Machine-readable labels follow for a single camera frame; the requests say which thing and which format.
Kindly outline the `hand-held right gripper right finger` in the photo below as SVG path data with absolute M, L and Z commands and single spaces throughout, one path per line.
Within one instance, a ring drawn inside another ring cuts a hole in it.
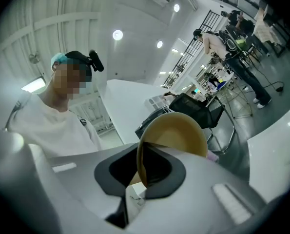
M 153 152 L 180 161 L 186 176 L 170 196 L 146 199 L 128 225 L 132 234 L 255 234 L 280 199 L 266 202 L 247 182 L 206 158 L 176 149 L 146 144 L 146 167 Z

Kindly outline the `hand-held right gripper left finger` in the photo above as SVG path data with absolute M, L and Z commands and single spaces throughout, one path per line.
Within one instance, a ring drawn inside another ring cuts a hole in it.
M 48 159 L 39 146 L 0 130 L 0 234 L 130 234 L 124 197 L 106 194 L 95 170 L 133 148 Z

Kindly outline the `beige bowl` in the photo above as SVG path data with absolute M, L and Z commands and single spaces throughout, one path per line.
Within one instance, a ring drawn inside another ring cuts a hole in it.
M 173 148 L 204 158 L 208 154 L 205 135 L 193 118 L 178 112 L 158 116 L 145 129 L 137 148 L 137 173 L 145 187 L 149 187 L 143 164 L 145 143 Z

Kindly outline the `person's white shirt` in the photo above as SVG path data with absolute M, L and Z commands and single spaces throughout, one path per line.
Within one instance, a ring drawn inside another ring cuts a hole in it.
M 103 143 L 93 125 L 70 110 L 59 112 L 45 105 L 36 94 L 25 92 L 16 103 L 7 130 L 41 147 L 48 158 L 98 152 Z

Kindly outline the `white sink on black stand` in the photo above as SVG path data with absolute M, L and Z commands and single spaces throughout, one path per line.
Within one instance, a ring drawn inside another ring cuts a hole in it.
M 247 144 L 249 185 L 269 203 L 290 189 L 290 110 Z

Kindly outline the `black chair with chrome legs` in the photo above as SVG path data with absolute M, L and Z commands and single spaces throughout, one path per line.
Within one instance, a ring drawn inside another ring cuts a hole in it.
M 218 101 L 220 106 L 211 111 L 209 109 L 209 106 L 215 100 Z M 208 104 L 204 105 L 201 102 L 188 96 L 187 94 L 182 93 L 182 94 L 178 95 L 174 99 L 174 101 L 169 105 L 169 109 L 174 111 L 174 112 L 183 113 L 183 114 L 190 116 L 192 119 L 194 119 L 199 124 L 199 126 L 202 129 L 209 128 L 211 131 L 211 135 L 208 137 L 207 142 L 213 137 L 213 128 L 215 128 L 218 125 L 218 122 L 219 122 L 223 112 L 225 112 L 226 115 L 228 116 L 231 124 L 232 124 L 232 127 L 233 127 L 232 134 L 231 134 L 229 142 L 225 148 L 223 148 L 222 150 L 215 150 L 213 152 L 216 154 L 220 154 L 220 155 L 225 154 L 227 152 L 227 150 L 231 144 L 231 141 L 234 137 L 234 134 L 236 132 L 235 124 L 234 124 L 234 121 L 231 118 L 230 114 L 226 110 L 225 106 L 219 100 L 219 98 L 217 96 L 214 96 L 209 101 Z

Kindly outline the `white cubby shelf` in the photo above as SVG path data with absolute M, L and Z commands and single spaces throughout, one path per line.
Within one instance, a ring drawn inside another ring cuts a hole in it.
M 169 105 L 169 102 L 164 98 L 163 95 L 148 98 L 144 101 L 145 107 L 150 113 Z

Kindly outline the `teal hair cap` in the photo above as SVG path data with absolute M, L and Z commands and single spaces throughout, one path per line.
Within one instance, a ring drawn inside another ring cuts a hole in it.
M 65 54 L 63 53 L 56 53 L 52 58 L 51 58 L 51 68 L 53 68 L 53 66 L 55 64 L 60 64 L 62 62 L 65 62 L 67 60 L 67 57 Z

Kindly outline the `black metal railing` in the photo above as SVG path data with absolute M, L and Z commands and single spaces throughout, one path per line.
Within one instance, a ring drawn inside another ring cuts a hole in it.
M 205 19 L 201 23 L 199 28 L 201 30 L 210 31 L 214 28 L 216 23 L 219 20 L 219 15 L 212 10 L 209 10 Z M 180 57 L 179 61 L 176 63 L 175 67 L 168 75 L 164 83 L 162 84 L 163 88 L 170 89 L 175 81 L 179 78 L 179 76 L 184 72 L 184 70 L 188 67 L 188 64 L 193 60 L 196 56 L 197 52 L 201 48 L 201 42 L 195 39 L 194 37 L 188 44 L 187 48 L 183 52 L 183 55 Z

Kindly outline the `beige checkered tablecloth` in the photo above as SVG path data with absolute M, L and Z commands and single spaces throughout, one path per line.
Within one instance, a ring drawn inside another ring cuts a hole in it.
M 259 8 L 254 19 L 256 21 L 253 35 L 255 35 L 262 43 L 270 42 L 281 45 L 281 41 L 274 31 L 264 22 L 264 10 Z

